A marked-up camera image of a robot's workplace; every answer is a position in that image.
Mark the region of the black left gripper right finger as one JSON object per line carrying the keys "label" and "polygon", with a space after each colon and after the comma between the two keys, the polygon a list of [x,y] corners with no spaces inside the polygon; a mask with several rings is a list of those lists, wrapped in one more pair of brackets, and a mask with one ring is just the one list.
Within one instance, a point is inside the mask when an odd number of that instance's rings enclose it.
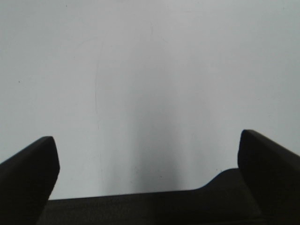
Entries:
{"label": "black left gripper right finger", "polygon": [[300,223],[300,157],[254,130],[240,136],[238,167],[270,225]]}

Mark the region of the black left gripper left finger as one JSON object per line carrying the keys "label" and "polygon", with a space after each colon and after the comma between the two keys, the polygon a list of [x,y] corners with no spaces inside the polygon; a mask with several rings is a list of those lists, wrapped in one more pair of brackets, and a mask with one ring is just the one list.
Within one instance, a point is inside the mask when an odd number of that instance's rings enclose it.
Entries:
{"label": "black left gripper left finger", "polygon": [[35,225],[60,172],[54,138],[44,136],[0,164],[0,223]]}

